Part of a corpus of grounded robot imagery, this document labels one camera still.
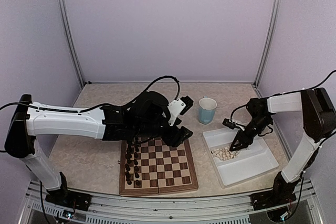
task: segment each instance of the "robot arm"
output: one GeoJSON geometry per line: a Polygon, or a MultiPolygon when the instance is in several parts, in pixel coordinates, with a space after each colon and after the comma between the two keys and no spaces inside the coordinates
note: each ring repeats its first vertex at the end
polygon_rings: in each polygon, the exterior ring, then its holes
{"type": "Polygon", "coordinates": [[[178,118],[193,105],[188,97],[168,102],[161,94],[142,92],[125,108],[102,104],[89,109],[45,105],[23,95],[9,127],[5,150],[20,158],[48,191],[46,200],[54,204],[87,210],[90,195],[67,189],[65,176],[55,170],[36,141],[43,134],[79,135],[103,141],[132,141],[135,137],[161,137],[168,146],[177,147],[192,136],[177,126],[178,118]]]}
{"type": "MultiPolygon", "coordinates": [[[[326,137],[336,129],[335,108],[324,88],[301,90],[300,92],[277,95],[269,98],[253,98],[246,105],[252,116],[251,122],[238,131],[230,150],[246,148],[268,124],[272,116],[280,112],[302,111],[304,133],[288,165],[276,176],[273,189],[252,194],[255,210],[273,207],[295,201],[293,193],[300,181],[300,175],[313,163],[319,147],[326,137]]],[[[223,124],[238,127],[225,119],[223,124]]]]}

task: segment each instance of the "chessboard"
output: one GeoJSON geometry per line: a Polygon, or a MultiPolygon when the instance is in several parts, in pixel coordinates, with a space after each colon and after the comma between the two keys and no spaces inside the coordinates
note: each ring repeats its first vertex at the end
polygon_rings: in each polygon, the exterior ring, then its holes
{"type": "Polygon", "coordinates": [[[169,147],[155,138],[145,142],[136,138],[122,141],[119,194],[145,196],[171,194],[198,189],[189,140],[169,147]]]}

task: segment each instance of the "cup rim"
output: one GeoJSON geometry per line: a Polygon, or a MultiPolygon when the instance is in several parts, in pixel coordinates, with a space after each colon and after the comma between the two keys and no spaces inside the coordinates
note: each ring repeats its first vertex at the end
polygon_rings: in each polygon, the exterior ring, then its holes
{"type": "Polygon", "coordinates": [[[217,102],[216,102],[214,99],[209,98],[209,97],[203,97],[203,98],[201,98],[201,99],[198,101],[198,105],[199,105],[203,110],[208,110],[208,109],[204,109],[204,108],[201,106],[201,101],[204,100],[204,99],[212,100],[212,101],[215,102],[215,107],[212,108],[212,109],[210,109],[210,110],[214,110],[215,108],[217,108],[217,102]]]}

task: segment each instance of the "white wall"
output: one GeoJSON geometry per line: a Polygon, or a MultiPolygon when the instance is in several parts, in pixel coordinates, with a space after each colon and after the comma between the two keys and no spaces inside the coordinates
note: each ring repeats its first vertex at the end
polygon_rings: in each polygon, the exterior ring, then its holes
{"type": "MultiPolygon", "coordinates": [[[[80,89],[70,61],[57,0],[0,0],[0,105],[33,100],[72,105],[80,89]]],[[[0,112],[0,150],[14,112],[0,112]]],[[[41,137],[48,154],[55,137],[41,137]]],[[[31,173],[8,154],[0,153],[0,223],[14,223],[31,173]]]]}
{"type": "MultiPolygon", "coordinates": [[[[264,96],[312,87],[336,69],[336,1],[281,0],[279,17],[260,89],[264,96]]],[[[323,85],[336,105],[336,76],[323,85]]],[[[294,152],[302,132],[301,113],[277,115],[276,121],[294,152]]],[[[326,223],[335,223],[336,138],[310,168],[326,223]]]]}
{"type": "Polygon", "coordinates": [[[253,82],[273,0],[66,0],[85,79],[253,82]]]}

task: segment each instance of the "light blue cup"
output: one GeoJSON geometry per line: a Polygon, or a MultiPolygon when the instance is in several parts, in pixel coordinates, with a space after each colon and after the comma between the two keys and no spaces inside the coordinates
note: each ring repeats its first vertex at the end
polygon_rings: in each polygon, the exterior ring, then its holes
{"type": "Polygon", "coordinates": [[[204,97],[199,101],[198,120],[200,123],[209,124],[215,116],[217,102],[214,99],[204,97]]]}

